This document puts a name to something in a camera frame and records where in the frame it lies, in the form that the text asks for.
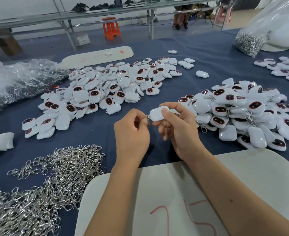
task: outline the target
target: red object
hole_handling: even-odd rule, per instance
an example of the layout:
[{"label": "red object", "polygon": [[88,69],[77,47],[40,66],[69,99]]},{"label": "red object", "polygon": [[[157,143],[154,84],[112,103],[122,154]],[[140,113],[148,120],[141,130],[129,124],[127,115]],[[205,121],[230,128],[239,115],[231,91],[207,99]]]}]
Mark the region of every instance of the red object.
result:
[{"label": "red object", "polygon": [[[103,18],[103,21],[115,20],[115,19],[116,19],[115,17],[105,17],[105,18]],[[106,23],[107,30],[105,27],[105,23],[103,23],[105,39],[107,39],[107,37],[108,37],[110,40],[114,40],[114,38],[113,38],[114,35],[119,35],[121,37],[121,33],[119,30],[119,26],[118,26],[117,21],[115,21],[115,23],[116,23],[116,28],[114,25],[114,21],[113,22],[107,22]]]},{"label": "red object", "polygon": [[[224,21],[225,15],[227,14],[228,9],[226,7],[221,6],[219,8],[219,13],[216,19],[215,23],[220,23]],[[231,11],[229,12],[228,16],[226,17],[225,22],[230,23],[231,22],[231,15],[232,15],[233,7],[231,8]]]}]

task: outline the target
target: red handwritten number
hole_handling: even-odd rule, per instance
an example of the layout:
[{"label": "red handwritten number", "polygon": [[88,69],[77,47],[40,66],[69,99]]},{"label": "red handwritten number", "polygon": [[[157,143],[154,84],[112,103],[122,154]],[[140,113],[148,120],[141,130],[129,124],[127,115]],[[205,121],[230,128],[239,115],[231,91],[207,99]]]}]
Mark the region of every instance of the red handwritten number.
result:
[{"label": "red handwritten number", "polygon": [[[196,224],[196,225],[210,226],[210,227],[212,228],[213,235],[214,235],[214,236],[217,236],[217,231],[216,231],[216,229],[214,228],[214,226],[213,226],[212,224],[210,224],[210,223],[198,223],[198,222],[193,221],[193,219],[191,218],[191,216],[190,216],[190,214],[189,214],[186,201],[185,201],[184,199],[183,199],[183,201],[184,201],[185,208],[186,208],[186,212],[187,212],[187,214],[188,214],[188,217],[189,217],[190,221],[193,222],[193,223]],[[193,202],[193,203],[190,203],[189,205],[190,205],[190,206],[193,206],[193,205],[196,205],[196,204],[202,203],[202,202],[206,202],[206,200],[200,200],[200,201],[197,201],[197,202]]]},{"label": "red handwritten number", "polygon": [[164,208],[166,210],[166,217],[167,217],[167,236],[170,236],[170,217],[168,215],[168,209],[165,206],[159,206],[155,208],[150,214],[153,214],[158,209]]}]

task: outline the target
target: hand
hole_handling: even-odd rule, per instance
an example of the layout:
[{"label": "hand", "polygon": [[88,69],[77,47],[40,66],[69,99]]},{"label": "hand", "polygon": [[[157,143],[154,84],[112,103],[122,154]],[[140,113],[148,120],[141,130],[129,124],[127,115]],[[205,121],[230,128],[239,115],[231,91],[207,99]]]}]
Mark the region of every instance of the hand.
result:
[{"label": "hand", "polygon": [[114,130],[116,164],[132,164],[138,168],[150,143],[147,116],[137,109],[131,109],[114,124]]},{"label": "hand", "polygon": [[166,108],[162,109],[164,120],[153,122],[158,126],[159,133],[164,141],[171,139],[176,154],[186,163],[196,159],[198,153],[205,150],[198,135],[198,126],[194,114],[180,103],[162,103],[175,109],[180,115],[174,114]]}]

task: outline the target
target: black shoe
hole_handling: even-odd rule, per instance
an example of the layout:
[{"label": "black shoe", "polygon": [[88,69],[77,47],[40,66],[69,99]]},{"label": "black shoe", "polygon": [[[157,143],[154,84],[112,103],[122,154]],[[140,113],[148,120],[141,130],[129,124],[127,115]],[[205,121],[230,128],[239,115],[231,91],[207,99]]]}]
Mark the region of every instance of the black shoe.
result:
[{"label": "black shoe", "polygon": [[176,30],[180,30],[181,29],[181,26],[179,24],[175,24],[174,26],[175,26]]}]

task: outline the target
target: blue floor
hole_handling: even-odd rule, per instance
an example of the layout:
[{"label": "blue floor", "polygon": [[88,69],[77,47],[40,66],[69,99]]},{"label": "blue floor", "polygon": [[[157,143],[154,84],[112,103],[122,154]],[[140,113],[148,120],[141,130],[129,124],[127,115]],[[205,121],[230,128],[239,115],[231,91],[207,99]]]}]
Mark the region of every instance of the blue floor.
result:
[{"label": "blue floor", "polygon": [[[172,20],[158,21],[154,23],[154,38],[161,39],[167,37],[190,36],[209,32],[220,31],[220,27],[212,28],[210,20],[189,21],[187,30],[182,28],[176,30],[172,28]],[[113,45],[128,45],[133,42],[141,42],[149,40],[148,26],[142,25],[125,25],[120,27],[122,38],[115,36],[113,41],[104,38],[103,29],[87,31],[89,39],[92,43],[78,47],[78,52],[96,51],[100,49],[111,48]],[[28,62],[30,59],[49,59],[55,60],[54,56],[59,52],[76,54],[72,49],[69,39],[66,34],[52,35],[33,39],[19,40],[19,44],[23,48],[23,53],[11,56],[0,57],[0,61],[4,64],[12,64],[17,61]]]}]

